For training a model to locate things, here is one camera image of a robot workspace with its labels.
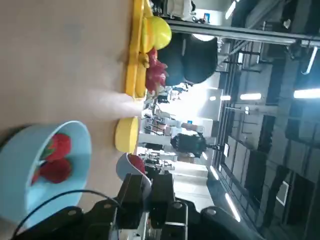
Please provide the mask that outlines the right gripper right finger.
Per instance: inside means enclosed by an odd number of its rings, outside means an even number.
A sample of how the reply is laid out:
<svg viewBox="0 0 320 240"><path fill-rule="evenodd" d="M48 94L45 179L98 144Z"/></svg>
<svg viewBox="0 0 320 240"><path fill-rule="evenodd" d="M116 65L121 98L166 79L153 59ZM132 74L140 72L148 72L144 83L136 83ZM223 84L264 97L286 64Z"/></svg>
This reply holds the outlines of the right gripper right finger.
<svg viewBox="0 0 320 240"><path fill-rule="evenodd" d="M263 238L222 208L209 206L200 212L188 200L176 198L171 174L153 179L149 216L161 240L262 240Z"/></svg>

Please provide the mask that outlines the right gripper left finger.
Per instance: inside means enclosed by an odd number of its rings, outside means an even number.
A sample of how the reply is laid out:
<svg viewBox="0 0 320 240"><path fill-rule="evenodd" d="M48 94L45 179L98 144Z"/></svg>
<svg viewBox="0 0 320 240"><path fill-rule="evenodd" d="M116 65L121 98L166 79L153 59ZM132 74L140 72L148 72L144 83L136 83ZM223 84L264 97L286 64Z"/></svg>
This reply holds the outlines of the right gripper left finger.
<svg viewBox="0 0 320 240"><path fill-rule="evenodd" d="M120 229L136 229L143 213L143 177L128 173L115 198L89 190L103 199L84 212L78 206L67 206L20 232L21 227L38 210L50 202L72 194L60 193L30 212L16 227L13 240L117 240Z"/></svg>

